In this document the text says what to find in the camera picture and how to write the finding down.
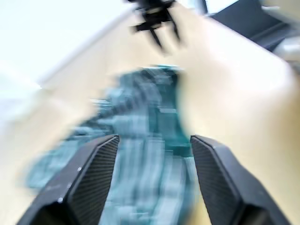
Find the beige table surface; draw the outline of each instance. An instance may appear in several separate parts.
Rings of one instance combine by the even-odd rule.
[[[300,79],[289,66],[217,22],[177,5],[172,10],[185,46],[159,31],[163,56],[145,33],[128,28],[136,15],[99,38],[44,82],[33,112],[15,123],[1,145],[0,221],[16,223],[34,194],[23,185],[30,164],[93,113],[124,71],[152,64],[182,67],[180,110],[187,134],[228,145],[268,189],[293,224],[300,224]],[[203,203],[193,217],[209,224]]]

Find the carbon fiber texture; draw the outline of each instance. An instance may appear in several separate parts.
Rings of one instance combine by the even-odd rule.
[[[200,190],[212,225],[233,225],[240,200],[213,148],[191,138]]]
[[[68,197],[80,225],[97,225],[110,188],[119,138],[101,146],[85,166]]]

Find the black object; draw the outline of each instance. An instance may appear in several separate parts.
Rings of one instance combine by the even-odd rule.
[[[51,179],[18,225],[98,225],[110,188],[119,137],[80,148]],[[290,225],[261,183],[230,150],[192,136],[201,193],[212,225]]]
[[[143,30],[149,30],[151,35],[153,36],[156,44],[161,48],[163,52],[165,49],[163,48],[159,38],[155,32],[155,29],[160,28],[162,23],[170,22],[173,25],[173,32],[180,43],[180,36],[178,32],[177,25],[172,18],[168,8],[170,8],[175,0],[128,0],[129,2],[135,2],[138,4],[137,11],[141,12],[141,15],[145,22],[134,26],[134,31],[139,32]]]
[[[119,137],[80,148],[41,190],[18,225],[98,225],[110,188]]]
[[[289,225],[262,184],[215,140],[191,137],[200,190],[212,225]]]
[[[259,0],[239,0],[211,17],[271,52],[291,31],[265,13]]]

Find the teal cloth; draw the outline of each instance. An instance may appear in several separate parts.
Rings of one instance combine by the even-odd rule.
[[[181,225],[195,199],[195,163],[177,112],[177,67],[143,68],[120,78],[97,115],[44,155],[27,186],[44,187],[84,143],[120,136],[100,225]]]

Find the blue fabric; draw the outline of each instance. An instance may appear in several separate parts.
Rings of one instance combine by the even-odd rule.
[[[84,143],[120,136],[100,225],[183,224],[195,199],[195,163],[176,106],[179,70],[144,68],[123,75],[97,115],[44,155],[27,178],[40,189]]]

